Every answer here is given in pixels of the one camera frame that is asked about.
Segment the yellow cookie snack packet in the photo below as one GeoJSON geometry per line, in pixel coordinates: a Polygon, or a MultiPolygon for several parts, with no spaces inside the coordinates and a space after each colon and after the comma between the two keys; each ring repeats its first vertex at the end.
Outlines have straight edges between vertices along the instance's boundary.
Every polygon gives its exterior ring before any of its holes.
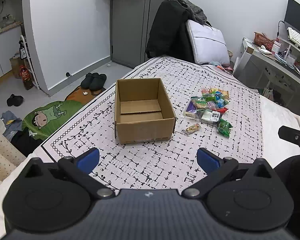
{"type": "Polygon", "coordinates": [[[196,123],[196,124],[193,124],[187,128],[185,128],[183,130],[183,132],[186,134],[186,135],[191,135],[193,133],[196,133],[200,130],[200,124],[196,123]]]}

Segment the green cartoon floor mat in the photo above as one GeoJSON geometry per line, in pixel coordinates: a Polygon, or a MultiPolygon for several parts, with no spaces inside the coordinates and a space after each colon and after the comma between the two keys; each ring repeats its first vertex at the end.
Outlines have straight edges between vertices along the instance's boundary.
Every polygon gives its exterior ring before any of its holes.
{"type": "Polygon", "coordinates": [[[34,139],[46,140],[67,122],[83,105],[75,100],[54,101],[29,113],[22,122],[34,139]]]}

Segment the grey door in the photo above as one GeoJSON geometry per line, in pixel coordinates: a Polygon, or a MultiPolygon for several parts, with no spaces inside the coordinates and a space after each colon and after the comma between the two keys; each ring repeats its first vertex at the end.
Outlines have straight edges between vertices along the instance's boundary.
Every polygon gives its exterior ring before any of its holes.
{"type": "Polygon", "coordinates": [[[110,0],[111,60],[134,68],[147,60],[149,33],[165,0],[110,0]]]}

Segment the patterned white bed blanket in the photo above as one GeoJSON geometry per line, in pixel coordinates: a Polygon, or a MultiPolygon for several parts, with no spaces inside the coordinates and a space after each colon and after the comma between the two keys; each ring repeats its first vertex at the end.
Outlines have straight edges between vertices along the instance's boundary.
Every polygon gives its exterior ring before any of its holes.
{"type": "Polygon", "coordinates": [[[100,161],[91,176],[114,191],[183,190],[205,176],[197,151],[251,163],[263,155],[261,100],[232,75],[212,65],[163,56],[151,59],[88,103],[38,149],[45,160],[77,157],[97,148],[100,161]],[[204,88],[229,92],[222,119],[231,124],[224,137],[217,128],[184,115],[204,88]]]}

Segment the dark soda bottle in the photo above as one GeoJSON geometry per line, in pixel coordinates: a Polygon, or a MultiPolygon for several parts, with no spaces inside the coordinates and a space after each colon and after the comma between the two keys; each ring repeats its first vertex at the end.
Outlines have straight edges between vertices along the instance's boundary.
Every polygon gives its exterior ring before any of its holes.
{"type": "Polygon", "coordinates": [[[19,69],[19,74],[22,79],[23,85],[26,90],[30,90],[33,87],[33,82],[31,79],[31,75],[29,70],[26,68],[25,65],[21,65],[19,69]]]}

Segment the red snack packet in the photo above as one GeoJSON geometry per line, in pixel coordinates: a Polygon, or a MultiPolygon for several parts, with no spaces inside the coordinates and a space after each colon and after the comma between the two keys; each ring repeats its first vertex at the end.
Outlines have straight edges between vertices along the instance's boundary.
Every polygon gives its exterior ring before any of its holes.
{"type": "Polygon", "coordinates": [[[228,109],[226,107],[215,109],[216,112],[224,114],[228,109]]]}

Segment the purple wafer snack pack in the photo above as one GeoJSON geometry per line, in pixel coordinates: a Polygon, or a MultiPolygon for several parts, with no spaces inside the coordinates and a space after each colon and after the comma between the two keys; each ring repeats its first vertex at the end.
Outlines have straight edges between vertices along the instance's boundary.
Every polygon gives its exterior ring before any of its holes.
{"type": "Polygon", "coordinates": [[[196,117],[196,114],[197,114],[197,109],[194,106],[193,102],[190,100],[183,112],[183,115],[185,117],[194,119],[196,117]]]}

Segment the white desk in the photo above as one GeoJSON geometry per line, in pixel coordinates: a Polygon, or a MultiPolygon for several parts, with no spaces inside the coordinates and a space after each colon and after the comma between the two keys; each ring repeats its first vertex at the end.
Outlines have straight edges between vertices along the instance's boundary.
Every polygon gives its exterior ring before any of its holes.
{"type": "Polygon", "coordinates": [[[235,62],[234,77],[249,88],[272,88],[279,92],[284,106],[300,115],[300,74],[275,57],[260,52],[246,37],[235,62]]]}

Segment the black jacket on chair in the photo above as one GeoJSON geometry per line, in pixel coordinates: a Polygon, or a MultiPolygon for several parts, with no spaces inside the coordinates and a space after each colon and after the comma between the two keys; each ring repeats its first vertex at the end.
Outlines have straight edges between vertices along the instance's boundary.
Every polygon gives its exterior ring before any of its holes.
{"type": "Polygon", "coordinates": [[[171,56],[194,63],[186,23],[191,14],[177,1],[163,1],[154,18],[146,46],[147,57],[171,56]]]}

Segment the blue snack packet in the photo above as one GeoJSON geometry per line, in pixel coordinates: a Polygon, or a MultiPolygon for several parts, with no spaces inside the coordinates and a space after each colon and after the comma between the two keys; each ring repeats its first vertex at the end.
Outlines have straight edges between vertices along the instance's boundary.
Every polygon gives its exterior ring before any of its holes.
{"type": "Polygon", "coordinates": [[[215,103],[218,108],[223,108],[229,104],[229,102],[228,102],[228,100],[226,100],[225,96],[219,91],[215,92],[215,103]]]}

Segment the white pillow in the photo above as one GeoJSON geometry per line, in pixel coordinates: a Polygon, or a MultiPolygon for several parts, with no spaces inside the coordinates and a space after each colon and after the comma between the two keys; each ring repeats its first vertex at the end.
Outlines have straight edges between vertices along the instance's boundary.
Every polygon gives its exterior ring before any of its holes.
{"type": "Polygon", "coordinates": [[[196,64],[208,64],[212,61],[228,66],[228,50],[220,30],[188,20],[186,23],[193,57],[196,64]]]}

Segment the orange snack packet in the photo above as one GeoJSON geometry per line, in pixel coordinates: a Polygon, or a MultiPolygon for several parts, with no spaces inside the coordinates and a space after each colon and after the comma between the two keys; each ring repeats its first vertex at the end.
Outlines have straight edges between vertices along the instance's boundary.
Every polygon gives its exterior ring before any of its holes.
{"type": "Polygon", "coordinates": [[[218,94],[221,94],[221,96],[223,98],[225,98],[226,100],[229,100],[230,99],[230,96],[229,96],[229,92],[227,90],[221,90],[221,89],[218,89],[217,90],[217,93],[218,94]]]}

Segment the grey knit garment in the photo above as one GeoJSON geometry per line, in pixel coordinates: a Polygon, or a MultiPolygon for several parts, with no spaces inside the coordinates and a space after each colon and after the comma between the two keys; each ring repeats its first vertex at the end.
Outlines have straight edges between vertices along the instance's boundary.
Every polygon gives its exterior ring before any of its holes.
{"type": "Polygon", "coordinates": [[[207,16],[199,6],[193,4],[189,0],[174,0],[177,1],[183,8],[185,8],[191,14],[191,20],[205,25],[207,23],[207,16]]]}

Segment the open cardboard box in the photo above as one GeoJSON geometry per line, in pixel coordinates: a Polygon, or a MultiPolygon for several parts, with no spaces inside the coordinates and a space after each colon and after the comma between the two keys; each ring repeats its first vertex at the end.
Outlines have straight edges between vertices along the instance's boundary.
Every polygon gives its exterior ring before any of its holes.
{"type": "Polygon", "coordinates": [[[116,81],[115,138],[121,144],[169,140],[176,119],[162,79],[116,81]]]}

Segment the green snack packet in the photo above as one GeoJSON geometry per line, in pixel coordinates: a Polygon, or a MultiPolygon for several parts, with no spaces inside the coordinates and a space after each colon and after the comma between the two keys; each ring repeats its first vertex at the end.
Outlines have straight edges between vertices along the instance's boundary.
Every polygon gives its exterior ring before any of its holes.
{"type": "Polygon", "coordinates": [[[233,128],[232,124],[230,124],[230,122],[224,120],[224,119],[220,119],[218,124],[217,124],[217,131],[218,134],[220,134],[221,136],[225,137],[225,138],[230,138],[230,130],[233,128]]]}

